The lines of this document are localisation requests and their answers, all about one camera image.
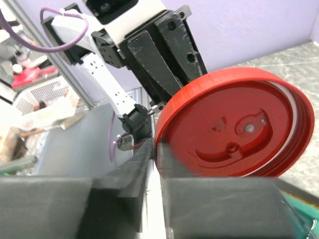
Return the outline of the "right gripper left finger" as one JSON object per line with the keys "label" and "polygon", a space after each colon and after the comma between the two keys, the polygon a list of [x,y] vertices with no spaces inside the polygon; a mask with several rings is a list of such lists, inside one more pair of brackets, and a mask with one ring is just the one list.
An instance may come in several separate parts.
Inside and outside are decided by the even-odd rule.
{"label": "right gripper left finger", "polygon": [[149,138],[124,164],[100,178],[3,176],[3,239],[133,239],[140,231]]}

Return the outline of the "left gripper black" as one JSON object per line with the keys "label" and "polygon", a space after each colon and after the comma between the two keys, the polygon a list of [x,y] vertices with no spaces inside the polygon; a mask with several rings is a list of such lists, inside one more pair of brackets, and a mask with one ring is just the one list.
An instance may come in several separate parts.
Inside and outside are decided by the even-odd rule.
{"label": "left gripper black", "polygon": [[151,98],[166,104],[189,82],[207,73],[187,17],[188,5],[164,10],[125,36],[119,48],[126,67]]}

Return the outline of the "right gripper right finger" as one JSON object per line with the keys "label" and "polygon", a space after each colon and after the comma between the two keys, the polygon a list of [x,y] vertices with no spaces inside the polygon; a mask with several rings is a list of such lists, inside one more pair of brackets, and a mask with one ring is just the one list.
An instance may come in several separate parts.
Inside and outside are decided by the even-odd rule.
{"label": "right gripper right finger", "polygon": [[196,177],[157,148],[170,239],[304,239],[307,226],[268,178]]}

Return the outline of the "red round lid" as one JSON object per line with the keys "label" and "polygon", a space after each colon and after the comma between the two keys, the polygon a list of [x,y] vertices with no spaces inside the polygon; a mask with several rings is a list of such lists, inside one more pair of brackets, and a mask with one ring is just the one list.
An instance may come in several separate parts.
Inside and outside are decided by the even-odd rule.
{"label": "red round lid", "polygon": [[294,85],[259,68],[224,68],[168,101],[156,124],[156,166],[162,175],[278,177],[314,127],[313,107]]}

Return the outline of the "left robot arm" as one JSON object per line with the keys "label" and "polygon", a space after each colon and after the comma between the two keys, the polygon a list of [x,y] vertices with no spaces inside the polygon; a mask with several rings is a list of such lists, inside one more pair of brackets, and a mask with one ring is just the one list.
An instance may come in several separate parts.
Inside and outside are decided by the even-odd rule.
{"label": "left robot arm", "polygon": [[76,3],[41,20],[67,64],[76,66],[104,89],[105,97],[135,141],[152,134],[151,111],[133,100],[107,69],[126,67],[136,76],[158,110],[185,85],[206,74],[187,18],[189,6],[168,10],[159,0],[87,0],[90,14]]}

